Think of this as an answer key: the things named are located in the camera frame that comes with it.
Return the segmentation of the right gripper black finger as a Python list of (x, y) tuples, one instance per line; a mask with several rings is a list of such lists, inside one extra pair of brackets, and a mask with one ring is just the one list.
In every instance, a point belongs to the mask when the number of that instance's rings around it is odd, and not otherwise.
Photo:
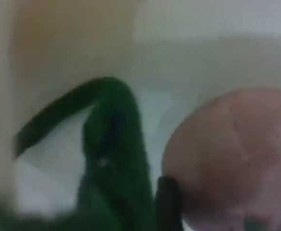
[(156, 230), (182, 231), (182, 200), (177, 181), (162, 176), (157, 181), (155, 194)]

